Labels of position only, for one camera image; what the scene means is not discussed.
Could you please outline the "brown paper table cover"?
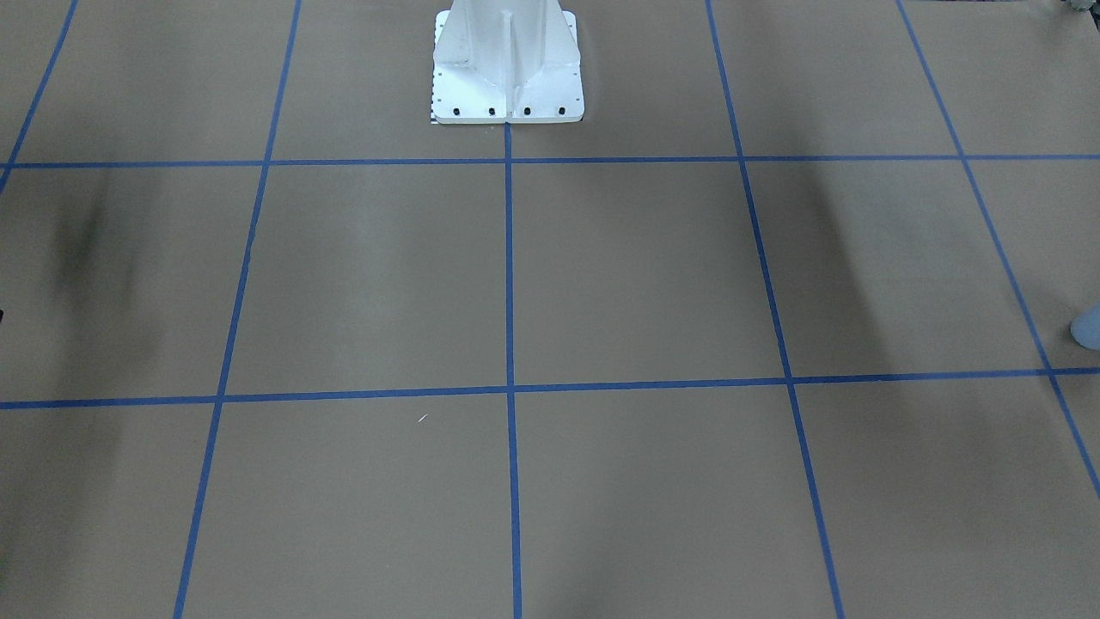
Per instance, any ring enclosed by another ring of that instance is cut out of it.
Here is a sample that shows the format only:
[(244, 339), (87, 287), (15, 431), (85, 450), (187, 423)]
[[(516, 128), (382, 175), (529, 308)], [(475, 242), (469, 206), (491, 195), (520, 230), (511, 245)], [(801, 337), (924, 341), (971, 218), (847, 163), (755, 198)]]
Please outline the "brown paper table cover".
[(4, 1), (4, 618), (1096, 618), (1097, 25)]

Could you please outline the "blue cup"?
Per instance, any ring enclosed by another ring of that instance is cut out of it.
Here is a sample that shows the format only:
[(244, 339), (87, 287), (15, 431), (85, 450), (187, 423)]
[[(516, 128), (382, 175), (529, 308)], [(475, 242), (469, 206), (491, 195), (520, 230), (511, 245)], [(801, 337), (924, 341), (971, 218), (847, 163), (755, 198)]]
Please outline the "blue cup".
[(1069, 333), (1077, 345), (1088, 350), (1100, 349), (1100, 305), (1096, 303), (1072, 318)]

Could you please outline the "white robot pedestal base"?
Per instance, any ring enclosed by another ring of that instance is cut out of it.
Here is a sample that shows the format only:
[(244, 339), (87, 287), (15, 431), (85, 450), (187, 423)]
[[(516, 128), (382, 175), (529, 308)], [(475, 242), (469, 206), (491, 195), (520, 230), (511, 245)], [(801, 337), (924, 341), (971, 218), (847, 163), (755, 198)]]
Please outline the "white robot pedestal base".
[(430, 119), (440, 125), (578, 123), (578, 16), (558, 1), (455, 1), (437, 12)]

